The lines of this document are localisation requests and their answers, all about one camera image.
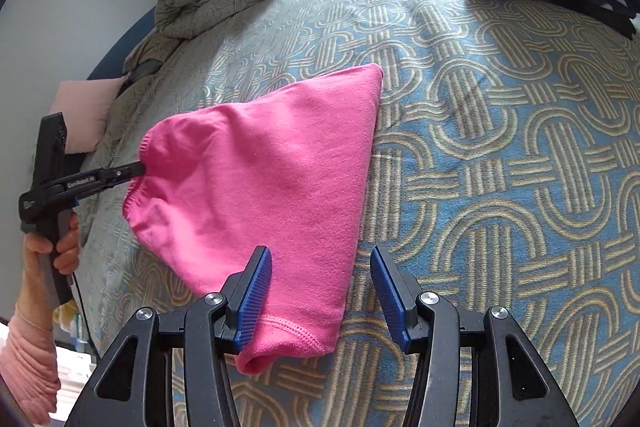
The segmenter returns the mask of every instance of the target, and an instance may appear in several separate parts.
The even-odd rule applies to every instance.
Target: person's arm
[[[56,245],[61,252],[54,266],[68,275],[78,267],[78,218],[73,215],[69,231]],[[9,322],[6,346],[0,351],[0,373],[9,391],[34,424],[48,425],[56,410],[60,389],[56,346],[53,343],[53,310],[47,300],[39,256],[51,252],[52,244],[36,233],[24,238],[22,286]]]

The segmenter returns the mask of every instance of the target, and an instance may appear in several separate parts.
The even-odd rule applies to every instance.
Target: bed
[[[173,114],[376,62],[385,80],[340,340],[321,359],[232,370],[241,424],[402,424],[415,359],[392,344],[369,278],[379,244],[460,307],[511,309],[580,425],[607,426],[640,376],[637,42],[537,0],[266,0],[127,89],[84,167],[135,161]],[[140,306],[193,299],[137,243],[125,192],[80,210],[78,280],[101,352]],[[174,366],[185,426],[178,350]],[[460,423],[469,397],[463,356]]]

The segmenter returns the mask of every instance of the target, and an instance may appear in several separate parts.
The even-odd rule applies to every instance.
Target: white wall
[[[17,198],[30,187],[40,117],[62,80],[86,78],[156,0],[7,0],[0,10],[0,316],[22,263]]]

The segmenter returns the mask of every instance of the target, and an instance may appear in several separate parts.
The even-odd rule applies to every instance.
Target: folded pink shirt
[[[0,351],[0,374],[29,421],[49,425],[60,389],[53,332],[16,312],[9,322],[6,346]]]
[[[146,173],[130,185],[124,216],[195,293],[220,290],[257,245],[271,250],[242,373],[335,347],[381,88],[380,67],[358,66],[172,116],[142,140]]]

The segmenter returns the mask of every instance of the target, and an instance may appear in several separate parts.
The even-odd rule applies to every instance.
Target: silver screw
[[[491,308],[491,314],[496,319],[506,319],[509,315],[509,312],[507,311],[506,308],[503,308],[502,306],[493,306]]]
[[[420,300],[424,302],[424,304],[435,304],[440,300],[437,293],[433,292],[424,292],[420,294]]]
[[[222,296],[222,294],[220,293],[209,293],[207,295],[205,295],[204,301],[209,305],[209,306],[217,306],[218,304],[220,304],[220,302],[222,302],[225,298]]]
[[[140,308],[136,312],[136,318],[139,321],[146,321],[147,319],[150,319],[153,314],[154,312],[152,311],[151,308]]]

